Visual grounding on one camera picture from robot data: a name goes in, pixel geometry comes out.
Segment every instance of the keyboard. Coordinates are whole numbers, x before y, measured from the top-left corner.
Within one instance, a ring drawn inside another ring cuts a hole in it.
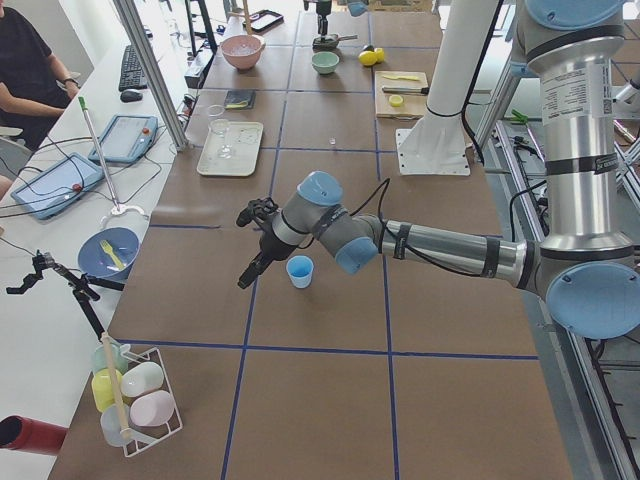
[[[127,88],[147,88],[147,77],[142,71],[140,59],[133,49],[133,45],[127,45],[122,55],[122,66],[120,68],[120,83],[118,90],[123,91]]]

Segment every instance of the wristwatch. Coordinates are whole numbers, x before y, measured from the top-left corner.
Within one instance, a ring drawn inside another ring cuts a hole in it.
[[[73,82],[73,83],[75,83],[75,84],[76,84],[76,87],[80,88],[80,84],[78,83],[78,81],[77,81],[75,78],[71,78],[71,77],[69,77],[69,78],[65,78],[65,79],[62,81],[62,83],[63,83],[63,84],[65,84],[65,85],[67,84],[67,82]]]

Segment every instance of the wooden cutting board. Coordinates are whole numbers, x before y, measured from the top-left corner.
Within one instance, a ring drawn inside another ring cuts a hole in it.
[[[391,79],[384,76],[411,75],[418,80]],[[404,103],[399,107],[389,104],[390,93],[382,93],[382,87],[428,87],[427,75],[424,72],[377,71],[375,73],[376,117],[387,118],[420,118],[426,111],[426,95],[402,95]]]

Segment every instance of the black mouse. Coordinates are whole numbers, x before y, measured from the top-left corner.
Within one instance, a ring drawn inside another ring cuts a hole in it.
[[[138,102],[142,100],[142,93],[138,90],[129,88],[127,90],[123,90],[123,92],[120,94],[120,100],[125,103]]]

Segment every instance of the wooden handle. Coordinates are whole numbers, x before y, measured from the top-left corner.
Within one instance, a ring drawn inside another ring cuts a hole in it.
[[[109,381],[111,382],[111,391],[113,399],[116,402],[116,410],[118,412],[118,422],[120,423],[120,434],[122,438],[128,440],[131,438],[131,430],[129,430],[129,422],[127,421],[127,412],[124,409],[122,401],[122,392],[118,383],[118,375],[116,374],[116,365],[113,361],[113,352],[111,351],[111,337],[107,332],[102,334],[100,338],[104,348],[104,358],[107,360],[107,369],[109,369]]]
[[[247,35],[253,35],[253,29],[251,28],[251,15],[249,14],[249,5],[247,0],[242,0],[242,9],[244,10],[244,23],[247,28]]]

